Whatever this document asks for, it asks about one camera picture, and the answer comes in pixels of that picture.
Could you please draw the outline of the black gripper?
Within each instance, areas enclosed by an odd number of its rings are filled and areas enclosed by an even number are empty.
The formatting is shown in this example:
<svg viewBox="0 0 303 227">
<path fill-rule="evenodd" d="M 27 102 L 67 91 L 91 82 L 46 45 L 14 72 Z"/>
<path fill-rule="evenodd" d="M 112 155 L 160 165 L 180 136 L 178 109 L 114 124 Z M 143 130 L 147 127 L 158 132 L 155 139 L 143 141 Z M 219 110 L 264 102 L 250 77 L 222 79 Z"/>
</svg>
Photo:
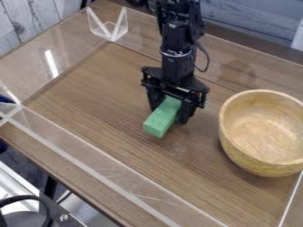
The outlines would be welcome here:
<svg viewBox="0 0 303 227">
<path fill-rule="evenodd" d="M 154 111 L 164 96 L 182 101 L 178 122 L 186 124 L 196 108 L 204 108 L 210 88 L 195 77 L 196 49 L 182 53 L 162 52 L 162 66 L 142 68 L 142 86 L 147 90 L 150 107 Z"/>
</svg>

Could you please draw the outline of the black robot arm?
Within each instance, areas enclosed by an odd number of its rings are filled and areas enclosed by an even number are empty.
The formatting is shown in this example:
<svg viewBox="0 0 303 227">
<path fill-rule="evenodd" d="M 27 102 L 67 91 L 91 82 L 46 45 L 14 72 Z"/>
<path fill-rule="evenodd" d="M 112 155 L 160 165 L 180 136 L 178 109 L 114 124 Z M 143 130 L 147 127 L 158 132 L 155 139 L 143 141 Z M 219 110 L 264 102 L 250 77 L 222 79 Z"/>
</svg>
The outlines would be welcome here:
<svg viewBox="0 0 303 227">
<path fill-rule="evenodd" d="M 204 73 L 211 59 L 199 39 L 204 35 L 200 0 L 159 0 L 156 19 L 162 36 L 160 67 L 142 68 L 142 86 L 147 90 L 151 110 L 164 97 L 182 102 L 176 121 L 186 124 L 198 108 L 204 108 L 208 86 L 196 78 Z"/>
</svg>

